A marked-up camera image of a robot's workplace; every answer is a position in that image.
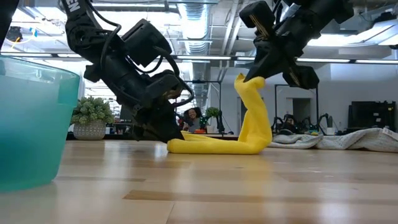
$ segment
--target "desk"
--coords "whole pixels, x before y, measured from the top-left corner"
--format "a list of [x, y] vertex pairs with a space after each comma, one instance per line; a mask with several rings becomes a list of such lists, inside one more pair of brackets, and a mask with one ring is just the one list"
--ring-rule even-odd
[[232, 140], [232, 141], [237, 141], [238, 137], [239, 137], [235, 134], [200, 134], [200, 135], [215, 138], [215, 139]]
[[[211, 138], [237, 141], [238, 136], [233, 134], [201, 134]], [[73, 133], [68, 133], [67, 140], [76, 140]], [[105, 134], [104, 140], [133, 140], [132, 136], [128, 134]]]

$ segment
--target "white cloth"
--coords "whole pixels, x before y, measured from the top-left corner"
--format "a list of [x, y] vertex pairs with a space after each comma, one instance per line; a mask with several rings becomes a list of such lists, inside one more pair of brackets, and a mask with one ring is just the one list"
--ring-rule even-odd
[[384, 134], [381, 128], [355, 131], [344, 136], [277, 135], [268, 147], [287, 149], [367, 149], [398, 152], [398, 140]]

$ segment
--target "ceiling duct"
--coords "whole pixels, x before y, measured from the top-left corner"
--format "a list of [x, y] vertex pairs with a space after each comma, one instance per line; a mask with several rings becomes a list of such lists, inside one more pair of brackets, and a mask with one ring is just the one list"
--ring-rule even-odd
[[[210, 5], [200, 3], [177, 4], [183, 20], [183, 38], [194, 41], [186, 41], [185, 48], [188, 55], [208, 55], [210, 43], [201, 42], [209, 35]], [[210, 64], [192, 62], [193, 80], [209, 80]], [[202, 109], [206, 105], [208, 83], [192, 84], [193, 92], [198, 107]]]
[[175, 5], [165, 4], [110, 4], [94, 2], [93, 6], [98, 11], [115, 11], [115, 12], [172, 12], [179, 13]]

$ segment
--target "ceiling light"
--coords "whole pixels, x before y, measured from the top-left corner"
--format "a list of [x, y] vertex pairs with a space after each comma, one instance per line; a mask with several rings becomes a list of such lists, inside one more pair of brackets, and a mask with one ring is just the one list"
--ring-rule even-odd
[[356, 60], [355, 63], [398, 65], [398, 60]]
[[298, 58], [296, 62], [348, 63], [348, 59]]
[[236, 60], [251, 62], [254, 61], [254, 57], [237, 57]]
[[51, 57], [51, 54], [42, 53], [1, 53], [1, 55], [11, 57]]
[[73, 57], [73, 58], [80, 58], [81, 56], [78, 54], [58, 54], [59, 57]]
[[198, 39], [198, 40], [195, 40], [195, 39], [193, 39], [193, 40], [190, 40], [190, 39], [178, 39], [177, 40], [177, 42], [179, 43], [179, 42], [185, 42], [185, 43], [213, 43], [213, 41], [212, 40], [200, 40], [200, 39]]
[[315, 47], [339, 47], [350, 43], [351, 36], [341, 34], [322, 34], [318, 39], [310, 40], [307, 45]]
[[209, 60], [182, 60], [183, 63], [210, 63]]
[[398, 34], [381, 42], [379, 45], [397, 45], [397, 44], [398, 44]]
[[[164, 7], [164, 4], [137, 4], [137, 3], [99, 3], [93, 2], [94, 7]], [[169, 5], [169, 8], [175, 9], [176, 5]]]
[[364, 31], [356, 36], [356, 43], [359, 42], [366, 42], [369, 39], [372, 39], [373, 37], [379, 35], [380, 33], [390, 29], [394, 25], [388, 25], [388, 26], [381, 26], [381, 27], [373, 27], [372, 29], [369, 29], [367, 31]]
[[231, 60], [231, 57], [224, 56], [195, 56], [195, 55], [181, 55], [177, 56], [181, 60]]

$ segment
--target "potted plant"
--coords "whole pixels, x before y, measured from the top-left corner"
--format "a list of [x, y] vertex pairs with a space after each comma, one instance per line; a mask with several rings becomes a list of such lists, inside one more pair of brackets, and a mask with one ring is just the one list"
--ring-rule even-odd
[[73, 135], [79, 140], [101, 140], [105, 136], [106, 123], [113, 121], [109, 103], [105, 103], [102, 98], [83, 97], [73, 110]]
[[217, 120], [217, 128], [218, 128], [218, 116], [220, 115], [220, 110], [218, 108], [215, 107], [209, 107], [206, 110], [206, 115], [202, 116], [200, 118], [200, 129], [205, 130], [206, 131], [206, 125], [207, 125], [207, 121], [210, 118], [216, 118]]

